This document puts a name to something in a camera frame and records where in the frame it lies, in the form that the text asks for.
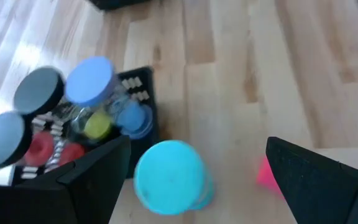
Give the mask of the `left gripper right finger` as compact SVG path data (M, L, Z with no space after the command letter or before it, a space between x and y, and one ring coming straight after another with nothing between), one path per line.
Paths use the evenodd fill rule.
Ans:
M298 223L358 224L358 169L273 136L265 153Z

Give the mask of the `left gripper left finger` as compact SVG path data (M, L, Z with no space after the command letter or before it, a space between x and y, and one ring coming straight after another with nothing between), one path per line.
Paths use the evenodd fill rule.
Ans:
M0 223L108 223L130 157L130 139L121 136L34 179L0 186Z

